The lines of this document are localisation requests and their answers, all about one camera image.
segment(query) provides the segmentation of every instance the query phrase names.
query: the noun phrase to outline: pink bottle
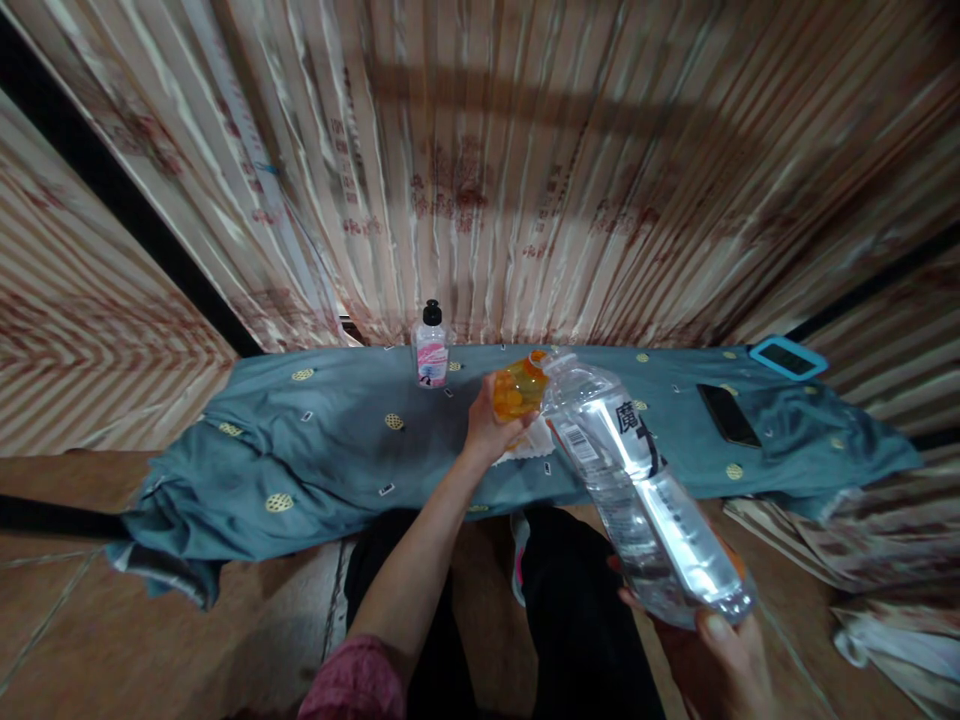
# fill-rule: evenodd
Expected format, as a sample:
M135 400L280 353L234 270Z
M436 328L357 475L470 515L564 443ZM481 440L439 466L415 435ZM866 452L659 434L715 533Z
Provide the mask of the pink bottle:
M440 303L427 300L423 320L417 321L410 333L415 348L417 384L426 389L447 384L447 330L443 326Z

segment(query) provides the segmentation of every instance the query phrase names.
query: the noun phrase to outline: black pants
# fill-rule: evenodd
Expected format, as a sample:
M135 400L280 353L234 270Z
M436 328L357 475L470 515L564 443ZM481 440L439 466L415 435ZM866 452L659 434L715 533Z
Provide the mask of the black pants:
M663 718L650 666L620 577L606 565L607 540L556 508L524 511L530 540L522 560L527 622L539 656L534 718ZM387 556L417 517L382 515L357 543L347 570L347 625ZM407 695L407 716L477 716L467 658L453 617L451 576Z

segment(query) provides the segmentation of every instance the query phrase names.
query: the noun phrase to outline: orange juice bottle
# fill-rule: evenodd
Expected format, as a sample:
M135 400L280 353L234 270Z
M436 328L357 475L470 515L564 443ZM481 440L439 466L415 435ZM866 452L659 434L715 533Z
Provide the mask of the orange juice bottle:
M493 410L502 422L510 422L540 409L540 400L548 382L540 363L546 356L543 350L534 350L497 373Z

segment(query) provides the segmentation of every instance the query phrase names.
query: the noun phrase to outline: black pump cap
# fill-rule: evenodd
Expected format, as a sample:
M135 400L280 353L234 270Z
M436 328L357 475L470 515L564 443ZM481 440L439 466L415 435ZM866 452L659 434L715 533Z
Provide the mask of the black pump cap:
M440 310L440 303L436 300L427 300L427 306L423 309L423 324L439 325L443 321L443 312Z

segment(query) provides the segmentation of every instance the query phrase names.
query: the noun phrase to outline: pink sleeve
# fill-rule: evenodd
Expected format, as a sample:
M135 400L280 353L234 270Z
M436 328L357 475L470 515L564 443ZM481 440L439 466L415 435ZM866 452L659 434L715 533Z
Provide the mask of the pink sleeve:
M360 635L321 666L297 720L403 720L406 704L383 643Z

